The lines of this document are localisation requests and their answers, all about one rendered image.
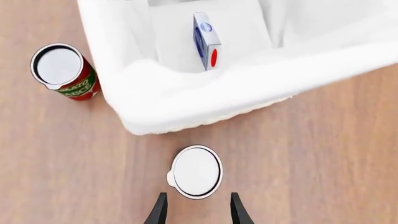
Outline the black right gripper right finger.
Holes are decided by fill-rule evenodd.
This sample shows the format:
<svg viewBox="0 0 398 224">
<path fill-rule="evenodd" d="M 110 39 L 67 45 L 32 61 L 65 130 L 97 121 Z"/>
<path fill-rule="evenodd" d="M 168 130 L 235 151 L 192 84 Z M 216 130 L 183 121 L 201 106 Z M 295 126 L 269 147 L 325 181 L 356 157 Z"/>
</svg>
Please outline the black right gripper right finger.
<svg viewBox="0 0 398 224">
<path fill-rule="evenodd" d="M 231 193 L 230 210 L 232 224 L 255 224 L 236 192 Z"/>
</svg>

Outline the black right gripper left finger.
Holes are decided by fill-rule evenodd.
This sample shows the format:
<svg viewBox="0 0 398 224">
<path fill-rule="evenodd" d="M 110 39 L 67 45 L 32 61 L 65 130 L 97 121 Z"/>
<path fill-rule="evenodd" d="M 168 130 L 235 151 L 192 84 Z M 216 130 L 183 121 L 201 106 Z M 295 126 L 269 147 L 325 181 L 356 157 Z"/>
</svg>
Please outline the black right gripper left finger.
<svg viewBox="0 0 398 224">
<path fill-rule="evenodd" d="M 167 194 L 162 192 L 143 224 L 165 224 L 167 219 Z"/>
</svg>

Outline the white-lidded soup tin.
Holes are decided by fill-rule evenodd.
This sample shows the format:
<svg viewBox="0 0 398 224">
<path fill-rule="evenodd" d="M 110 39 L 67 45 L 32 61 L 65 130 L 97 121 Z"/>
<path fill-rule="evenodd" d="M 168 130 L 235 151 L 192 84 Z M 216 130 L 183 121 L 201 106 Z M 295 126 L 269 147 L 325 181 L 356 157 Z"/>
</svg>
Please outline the white-lidded soup tin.
<svg viewBox="0 0 398 224">
<path fill-rule="evenodd" d="M 213 195 L 223 179 L 223 165 L 215 151 L 204 145 L 191 145 L 174 158 L 167 183 L 181 195 L 201 200 Z"/>
</svg>

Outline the white basket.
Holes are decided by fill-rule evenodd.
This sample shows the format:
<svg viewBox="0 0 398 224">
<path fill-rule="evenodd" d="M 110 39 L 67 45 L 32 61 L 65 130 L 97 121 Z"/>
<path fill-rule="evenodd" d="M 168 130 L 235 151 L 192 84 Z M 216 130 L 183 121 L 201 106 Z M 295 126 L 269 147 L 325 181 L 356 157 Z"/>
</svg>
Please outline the white basket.
<svg viewBox="0 0 398 224">
<path fill-rule="evenodd" d="M 398 0 L 77 0 L 106 102 L 136 135 L 264 108 L 398 63 Z M 221 42 L 205 70 L 193 13 Z"/>
</svg>

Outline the blue-white cream cheese box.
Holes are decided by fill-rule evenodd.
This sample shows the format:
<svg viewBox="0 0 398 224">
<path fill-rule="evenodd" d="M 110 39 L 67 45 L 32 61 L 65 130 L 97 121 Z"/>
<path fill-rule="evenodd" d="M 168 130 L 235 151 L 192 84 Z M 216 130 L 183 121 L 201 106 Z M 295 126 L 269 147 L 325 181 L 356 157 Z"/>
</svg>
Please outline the blue-white cream cheese box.
<svg viewBox="0 0 398 224">
<path fill-rule="evenodd" d="M 204 69 L 216 68 L 221 42 L 205 12 L 193 13 L 193 40 Z"/>
</svg>

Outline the red tomato sauce tin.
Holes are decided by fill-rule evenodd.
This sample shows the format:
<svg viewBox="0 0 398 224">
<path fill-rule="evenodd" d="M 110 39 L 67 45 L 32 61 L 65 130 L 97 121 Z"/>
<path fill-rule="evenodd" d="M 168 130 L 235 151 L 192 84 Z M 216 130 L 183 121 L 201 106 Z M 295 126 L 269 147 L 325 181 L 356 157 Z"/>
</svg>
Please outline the red tomato sauce tin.
<svg viewBox="0 0 398 224">
<path fill-rule="evenodd" d="M 89 100 L 101 90 L 95 69 L 69 44 L 52 43 L 37 50 L 30 72 L 46 89 L 73 100 Z"/>
</svg>

